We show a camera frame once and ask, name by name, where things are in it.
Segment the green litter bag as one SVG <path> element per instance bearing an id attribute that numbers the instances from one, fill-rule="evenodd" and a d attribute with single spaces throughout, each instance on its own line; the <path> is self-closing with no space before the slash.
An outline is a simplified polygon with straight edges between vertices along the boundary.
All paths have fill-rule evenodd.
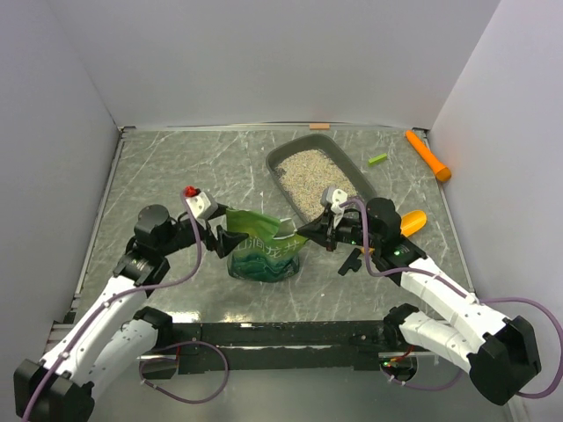
<path id="1" fill-rule="evenodd" d="M 229 209 L 227 230 L 248 235 L 229 255 L 228 273 L 241 280 L 275 283 L 300 271 L 299 253 L 307 239 L 290 218 Z"/>

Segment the black bag clip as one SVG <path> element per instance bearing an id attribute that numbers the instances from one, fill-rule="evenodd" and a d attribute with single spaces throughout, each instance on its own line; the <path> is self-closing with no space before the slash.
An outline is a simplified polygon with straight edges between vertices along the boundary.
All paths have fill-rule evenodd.
<path id="1" fill-rule="evenodd" d="M 362 268 L 362 250 L 354 248 L 338 270 L 340 276 L 345 276 L 349 271 L 357 273 Z"/>

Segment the grey litter box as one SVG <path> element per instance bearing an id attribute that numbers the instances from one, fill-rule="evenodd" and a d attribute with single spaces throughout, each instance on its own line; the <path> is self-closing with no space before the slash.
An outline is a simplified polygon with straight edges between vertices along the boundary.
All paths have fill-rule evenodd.
<path id="1" fill-rule="evenodd" d="M 267 154 L 266 165 L 302 222 L 321 214 L 321 195 L 329 186 L 362 200 L 377 195 L 361 169 L 327 135 L 305 135 L 284 143 Z"/>

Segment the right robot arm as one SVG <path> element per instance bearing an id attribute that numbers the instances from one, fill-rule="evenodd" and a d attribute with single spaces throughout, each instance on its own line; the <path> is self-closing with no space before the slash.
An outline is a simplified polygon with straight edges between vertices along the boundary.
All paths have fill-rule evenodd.
<path id="1" fill-rule="evenodd" d="M 541 371 L 532 325 L 490 308 L 444 273 L 425 251 L 401 232 L 394 203 L 358 200 L 357 216 L 344 200 L 326 203 L 323 213 L 298 234 L 328 251 L 338 244 L 360 244 L 369 274 L 387 277 L 435 310 L 436 321 L 413 305 L 385 318 L 384 340 L 394 350 L 408 345 L 427 349 L 466 372 L 478 392 L 503 405 Z"/>

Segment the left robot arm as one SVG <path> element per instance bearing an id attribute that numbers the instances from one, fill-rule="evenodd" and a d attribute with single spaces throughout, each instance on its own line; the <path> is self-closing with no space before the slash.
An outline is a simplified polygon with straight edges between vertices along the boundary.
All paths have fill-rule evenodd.
<path id="1" fill-rule="evenodd" d="M 177 350 L 172 317 L 145 306 L 170 269 L 168 256 L 195 247 L 223 258 L 248 235 L 211 228 L 224 205 L 197 205 L 172 218 L 162 205 L 137 217 L 134 235 L 102 293 L 70 332 L 38 361 L 24 360 L 14 381 L 17 415 L 24 421 L 86 421 L 97 397 L 142 354 Z"/>

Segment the yellow plastic scoop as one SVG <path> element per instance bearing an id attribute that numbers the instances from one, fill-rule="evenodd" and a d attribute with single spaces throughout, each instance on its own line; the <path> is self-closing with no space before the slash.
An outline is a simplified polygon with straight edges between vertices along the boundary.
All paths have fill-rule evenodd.
<path id="1" fill-rule="evenodd" d="M 375 251 L 382 251 L 383 247 L 391 241 L 398 240 L 399 236 L 409 237 L 422 229 L 427 223 L 427 216 L 421 210 L 414 210 L 400 216 L 392 208 L 375 209 L 367 207 L 367 220 L 369 229 L 369 255 Z"/>

